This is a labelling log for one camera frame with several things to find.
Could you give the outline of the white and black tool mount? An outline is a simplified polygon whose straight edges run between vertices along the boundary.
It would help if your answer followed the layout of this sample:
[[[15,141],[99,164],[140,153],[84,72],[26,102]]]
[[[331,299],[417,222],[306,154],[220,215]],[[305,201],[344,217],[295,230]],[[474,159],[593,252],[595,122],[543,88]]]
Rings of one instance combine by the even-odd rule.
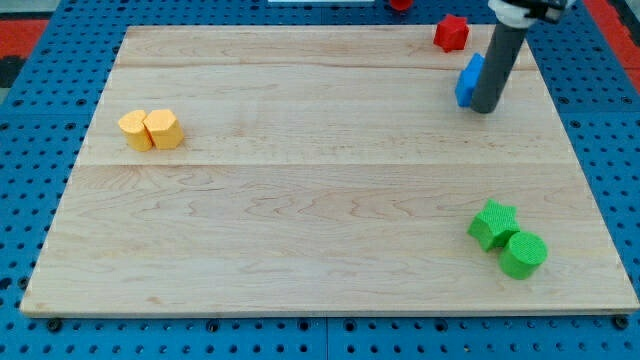
[[[489,0],[498,21],[516,29],[528,29],[537,21],[557,24],[575,0]]]

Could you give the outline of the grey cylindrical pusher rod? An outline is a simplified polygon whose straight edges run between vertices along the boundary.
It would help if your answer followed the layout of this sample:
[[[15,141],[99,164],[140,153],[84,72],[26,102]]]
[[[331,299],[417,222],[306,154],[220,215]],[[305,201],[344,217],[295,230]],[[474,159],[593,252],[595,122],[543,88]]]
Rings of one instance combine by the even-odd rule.
[[[496,25],[472,94],[474,112],[489,114],[496,109],[527,32],[527,28]]]

